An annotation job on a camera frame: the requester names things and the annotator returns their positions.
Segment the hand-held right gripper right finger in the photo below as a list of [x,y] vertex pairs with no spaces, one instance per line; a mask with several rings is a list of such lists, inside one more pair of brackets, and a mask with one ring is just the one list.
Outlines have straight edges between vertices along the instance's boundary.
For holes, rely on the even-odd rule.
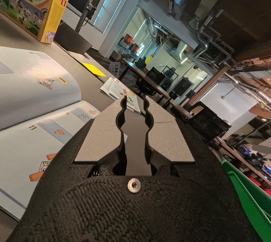
[[166,166],[170,171],[175,165],[191,165],[195,159],[176,122],[176,119],[149,96],[144,97],[145,159],[152,171]]

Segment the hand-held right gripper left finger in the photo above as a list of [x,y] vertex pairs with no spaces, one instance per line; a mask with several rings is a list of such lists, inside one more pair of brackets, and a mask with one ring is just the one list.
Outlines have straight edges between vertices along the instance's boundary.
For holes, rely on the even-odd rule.
[[126,171],[124,133],[124,112],[127,96],[121,96],[94,118],[86,137],[74,159],[75,163],[109,165],[113,171]]

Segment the green plastic bin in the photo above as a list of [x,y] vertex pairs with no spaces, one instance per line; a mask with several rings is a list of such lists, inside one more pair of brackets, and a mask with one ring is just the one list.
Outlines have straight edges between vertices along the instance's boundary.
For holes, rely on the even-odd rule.
[[221,164],[238,194],[242,207],[262,241],[271,241],[270,196],[226,159]]

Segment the yellow lego set box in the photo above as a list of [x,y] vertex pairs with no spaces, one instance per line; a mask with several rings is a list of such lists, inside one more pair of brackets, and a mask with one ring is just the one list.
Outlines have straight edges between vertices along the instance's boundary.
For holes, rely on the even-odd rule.
[[0,0],[0,11],[39,42],[52,44],[68,0]]

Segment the black equipment cart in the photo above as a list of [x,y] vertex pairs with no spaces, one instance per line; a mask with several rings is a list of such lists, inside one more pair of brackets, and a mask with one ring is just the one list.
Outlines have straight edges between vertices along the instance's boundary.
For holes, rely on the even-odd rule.
[[190,106],[190,112],[193,117],[186,124],[195,130],[206,144],[216,137],[222,137],[231,128],[227,120],[221,119],[200,101]]

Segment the small closed instruction booklet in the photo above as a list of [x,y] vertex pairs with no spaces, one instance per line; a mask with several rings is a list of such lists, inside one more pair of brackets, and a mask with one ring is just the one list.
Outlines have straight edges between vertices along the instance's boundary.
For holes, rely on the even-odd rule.
[[109,78],[103,86],[100,88],[100,91],[112,98],[117,100],[122,96],[127,97],[127,109],[138,114],[141,113],[139,109],[139,104],[137,100],[137,95],[127,88],[122,82],[117,78]]

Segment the brown wooden beam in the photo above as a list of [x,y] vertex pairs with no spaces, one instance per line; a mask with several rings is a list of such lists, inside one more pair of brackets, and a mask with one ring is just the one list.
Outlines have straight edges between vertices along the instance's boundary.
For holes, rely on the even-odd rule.
[[195,104],[199,101],[217,82],[217,80],[229,69],[228,66],[224,66],[222,69],[219,69],[212,78],[206,82],[200,90],[187,102],[189,105]]

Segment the yellow paper sheet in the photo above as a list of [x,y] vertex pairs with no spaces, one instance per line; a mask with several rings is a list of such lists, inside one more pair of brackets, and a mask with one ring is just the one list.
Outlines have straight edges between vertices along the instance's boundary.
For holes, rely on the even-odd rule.
[[97,75],[99,77],[106,77],[106,75],[100,71],[97,67],[95,67],[92,64],[87,64],[87,63],[81,63],[84,67],[86,67],[91,73],[94,75]]

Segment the white printed floor sign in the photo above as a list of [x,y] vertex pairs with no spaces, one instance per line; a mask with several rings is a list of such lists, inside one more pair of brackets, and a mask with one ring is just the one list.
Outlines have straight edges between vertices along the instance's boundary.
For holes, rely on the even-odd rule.
[[120,66],[121,63],[119,61],[110,62],[108,72],[110,72],[114,76],[114,78],[119,79]]

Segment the open instruction booklet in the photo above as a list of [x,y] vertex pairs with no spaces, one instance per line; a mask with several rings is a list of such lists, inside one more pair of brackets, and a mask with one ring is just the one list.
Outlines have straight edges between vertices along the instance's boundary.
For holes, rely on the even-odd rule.
[[16,220],[58,151],[100,114],[47,54],[1,46],[1,208]]

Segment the metal exhaust hood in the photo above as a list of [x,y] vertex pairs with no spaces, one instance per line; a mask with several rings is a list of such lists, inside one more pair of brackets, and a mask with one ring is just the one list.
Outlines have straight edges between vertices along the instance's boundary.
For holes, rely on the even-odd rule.
[[169,55],[179,63],[182,63],[185,60],[185,58],[187,58],[191,50],[192,48],[189,45],[187,45],[183,41],[180,41],[177,47],[171,48]]

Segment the metal storage shelf rack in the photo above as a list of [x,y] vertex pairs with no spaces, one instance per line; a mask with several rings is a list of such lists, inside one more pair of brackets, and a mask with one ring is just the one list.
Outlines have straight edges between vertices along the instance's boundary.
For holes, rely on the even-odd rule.
[[129,57],[138,60],[138,52],[140,46],[134,42],[134,38],[129,34],[122,36],[117,44],[122,50],[126,52]]

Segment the grey ceiling pipe cluster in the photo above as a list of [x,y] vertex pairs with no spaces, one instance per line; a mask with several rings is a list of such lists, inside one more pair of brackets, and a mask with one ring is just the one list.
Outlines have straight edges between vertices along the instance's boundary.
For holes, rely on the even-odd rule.
[[[232,66],[238,66],[238,62],[233,58],[235,50],[221,39],[221,33],[212,28],[212,25],[216,18],[218,18],[223,12],[223,9],[215,12],[212,11],[205,21],[201,20],[198,16],[194,16],[188,23],[188,29],[194,34],[198,45],[198,50],[194,50],[193,57],[212,64],[224,64],[231,68]],[[215,47],[219,53],[214,57],[206,52],[210,46]]]

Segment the dark grey flat panel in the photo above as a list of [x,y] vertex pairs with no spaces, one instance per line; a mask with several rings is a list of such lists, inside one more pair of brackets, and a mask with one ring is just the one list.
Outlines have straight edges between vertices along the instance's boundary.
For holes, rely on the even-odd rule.
[[60,21],[53,41],[65,50],[83,55],[92,47],[92,44],[73,30],[64,21]]

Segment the black light stand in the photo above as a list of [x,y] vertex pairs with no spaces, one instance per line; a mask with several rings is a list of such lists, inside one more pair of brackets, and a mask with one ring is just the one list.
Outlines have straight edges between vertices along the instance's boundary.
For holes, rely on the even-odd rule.
[[83,27],[83,23],[84,23],[84,21],[85,21],[87,15],[88,15],[88,12],[89,12],[92,8],[95,7],[95,6],[93,5],[93,1],[94,1],[94,0],[88,0],[87,3],[85,4],[84,10],[83,10],[83,12],[82,12],[82,14],[81,14],[81,17],[80,17],[80,19],[79,19],[79,21],[78,21],[78,23],[77,23],[76,28],[75,28],[75,31],[76,31],[77,33],[79,33],[80,30],[81,30],[81,28]]

